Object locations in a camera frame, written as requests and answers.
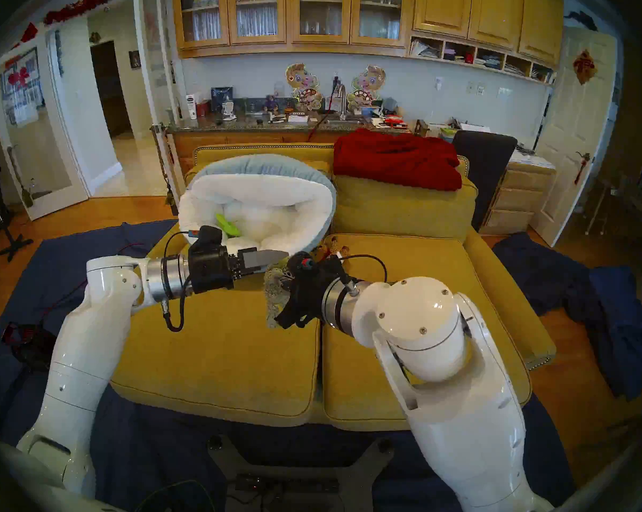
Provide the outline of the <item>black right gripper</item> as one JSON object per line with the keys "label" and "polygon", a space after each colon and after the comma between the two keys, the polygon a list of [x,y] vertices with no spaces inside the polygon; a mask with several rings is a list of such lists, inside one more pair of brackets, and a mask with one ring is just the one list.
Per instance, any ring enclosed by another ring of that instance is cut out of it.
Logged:
{"label": "black right gripper", "polygon": [[304,328],[311,320],[324,321],[324,297],[336,274],[324,270],[299,270],[289,286],[289,300],[275,317],[283,329]]}

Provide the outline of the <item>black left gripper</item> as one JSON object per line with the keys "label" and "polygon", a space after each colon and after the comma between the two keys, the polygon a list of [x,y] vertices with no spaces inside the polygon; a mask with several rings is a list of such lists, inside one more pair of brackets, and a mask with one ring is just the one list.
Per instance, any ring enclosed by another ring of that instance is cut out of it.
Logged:
{"label": "black left gripper", "polygon": [[194,242],[188,249],[188,272],[193,294],[217,289],[231,290],[245,274],[266,271],[272,264],[289,257],[287,251],[244,249],[231,255],[226,246]]}

